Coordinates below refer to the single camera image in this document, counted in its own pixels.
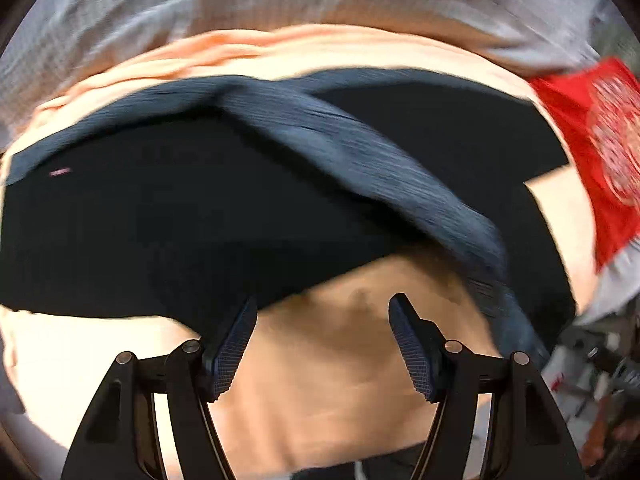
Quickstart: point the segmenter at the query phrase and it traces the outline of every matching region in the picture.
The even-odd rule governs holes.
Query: red cloth
[[[640,86],[618,59],[530,81],[561,129],[593,205],[598,271],[640,233]]]

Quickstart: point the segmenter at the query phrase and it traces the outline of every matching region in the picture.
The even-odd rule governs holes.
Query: peach fabric
[[[529,85],[475,54],[417,36],[303,25],[201,34],[79,83],[35,111],[9,148],[2,177],[13,154],[147,86],[221,74],[276,80],[355,66],[449,73],[528,99],[563,142]],[[526,184],[581,312],[596,285],[593,212],[584,187],[572,164]],[[260,313],[231,390],[211,408],[238,478],[344,462],[426,438],[434,407],[415,392],[386,318],[396,292],[407,293],[446,337],[475,352],[496,353],[486,321],[437,247],[388,256],[287,298]],[[8,309],[0,314],[4,363],[26,407],[25,415],[9,415],[4,423],[44,480],[60,474],[84,410],[117,353],[163,354],[196,336],[157,317],[77,319]],[[162,396],[158,412],[169,478],[179,479]]]

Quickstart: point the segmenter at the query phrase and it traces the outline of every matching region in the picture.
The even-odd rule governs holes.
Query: beige fabric
[[[212,32],[132,59],[43,105],[11,146],[2,176],[13,154],[145,86],[195,75],[279,79],[353,66],[423,68],[468,78],[530,99],[550,121],[522,79],[425,38],[331,25]],[[573,166],[527,186],[548,222],[581,310],[596,283],[593,213],[584,187]],[[486,321],[436,247],[372,262],[273,305],[258,317],[231,390],[212,407],[238,478],[343,462],[425,439],[433,406],[412,387],[386,318],[396,292],[407,293],[445,336],[475,352],[495,354]],[[161,318],[75,319],[8,310],[0,316],[0,330],[5,365],[26,407],[26,415],[11,415],[5,423],[44,480],[62,470],[84,410],[118,352],[129,349],[144,358],[195,336]],[[170,478],[178,479],[166,406],[159,402],[158,408],[161,439],[168,446],[164,459]]]

